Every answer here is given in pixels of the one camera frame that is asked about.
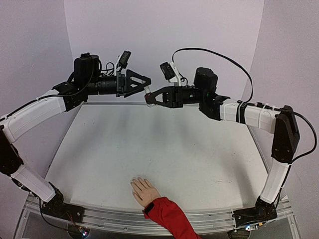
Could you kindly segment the red nail polish bottle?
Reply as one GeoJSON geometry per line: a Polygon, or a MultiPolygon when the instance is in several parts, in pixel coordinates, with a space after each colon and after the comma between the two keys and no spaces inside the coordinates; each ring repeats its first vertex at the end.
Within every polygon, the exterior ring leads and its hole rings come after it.
{"type": "Polygon", "coordinates": [[[145,101],[148,105],[153,104],[153,97],[151,93],[145,94],[145,101]]]}

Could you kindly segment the white nail polish cap brush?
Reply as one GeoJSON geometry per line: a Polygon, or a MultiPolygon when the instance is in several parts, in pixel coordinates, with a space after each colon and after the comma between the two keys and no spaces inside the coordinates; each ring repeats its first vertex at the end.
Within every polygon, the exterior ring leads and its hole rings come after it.
{"type": "Polygon", "coordinates": [[[150,94],[151,93],[151,89],[150,89],[149,86],[144,87],[144,91],[145,91],[145,94],[150,94]]]}

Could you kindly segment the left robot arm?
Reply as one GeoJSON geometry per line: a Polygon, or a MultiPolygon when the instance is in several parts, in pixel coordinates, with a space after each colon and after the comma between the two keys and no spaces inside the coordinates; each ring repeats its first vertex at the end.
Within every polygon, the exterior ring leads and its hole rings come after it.
{"type": "Polygon", "coordinates": [[[75,59],[74,70],[67,81],[0,119],[0,172],[48,203],[47,208],[58,218],[67,213],[66,204],[58,199],[58,189],[21,159],[14,143],[44,121],[87,102],[89,95],[126,98],[145,91],[151,84],[150,78],[131,70],[122,73],[130,55],[130,51],[124,51],[114,64],[112,73],[107,74],[98,55],[81,54],[75,59]]]}

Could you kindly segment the red jacket sleeve forearm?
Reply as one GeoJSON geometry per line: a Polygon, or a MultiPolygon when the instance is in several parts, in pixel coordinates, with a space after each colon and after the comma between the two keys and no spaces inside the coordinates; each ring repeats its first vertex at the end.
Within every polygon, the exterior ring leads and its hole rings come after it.
{"type": "Polygon", "coordinates": [[[200,239],[185,213],[167,197],[160,197],[143,210],[146,219],[150,219],[167,229],[175,239],[200,239]]]}

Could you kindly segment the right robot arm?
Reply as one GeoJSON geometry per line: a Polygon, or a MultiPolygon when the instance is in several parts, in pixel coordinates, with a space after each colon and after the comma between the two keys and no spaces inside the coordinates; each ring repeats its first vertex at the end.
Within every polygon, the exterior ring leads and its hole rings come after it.
{"type": "Polygon", "coordinates": [[[147,104],[171,109],[198,104],[199,110],[210,119],[253,126],[274,136],[271,150],[273,162],[260,195],[263,202],[273,203],[284,185],[300,140],[293,109],[290,106],[276,109],[263,103],[245,103],[218,95],[218,77],[209,68],[197,68],[191,87],[181,86],[172,70],[165,70],[164,75],[174,85],[154,92],[146,90],[147,104]]]}

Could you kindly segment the mannequin hand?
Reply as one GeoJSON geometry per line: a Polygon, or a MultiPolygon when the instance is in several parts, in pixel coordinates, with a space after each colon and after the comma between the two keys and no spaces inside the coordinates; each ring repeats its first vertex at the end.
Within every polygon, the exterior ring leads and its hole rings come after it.
{"type": "Polygon", "coordinates": [[[144,208],[161,197],[158,190],[147,179],[135,178],[130,182],[130,185],[133,190],[133,197],[144,208]]]}

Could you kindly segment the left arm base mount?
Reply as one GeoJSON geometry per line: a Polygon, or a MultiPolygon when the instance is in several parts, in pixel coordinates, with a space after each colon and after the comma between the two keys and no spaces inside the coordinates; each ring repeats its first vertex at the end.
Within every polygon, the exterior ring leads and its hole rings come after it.
{"type": "Polygon", "coordinates": [[[56,188],[54,197],[48,202],[43,202],[40,211],[45,215],[74,223],[81,223],[84,216],[84,208],[65,203],[64,196],[56,188]]]}

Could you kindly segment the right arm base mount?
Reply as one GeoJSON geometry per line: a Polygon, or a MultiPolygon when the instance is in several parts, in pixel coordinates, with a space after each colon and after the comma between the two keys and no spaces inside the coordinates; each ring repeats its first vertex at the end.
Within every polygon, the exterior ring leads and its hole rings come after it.
{"type": "Polygon", "coordinates": [[[242,228],[276,219],[277,212],[274,203],[267,203],[259,196],[254,207],[235,210],[232,218],[235,219],[235,227],[242,228]]]}

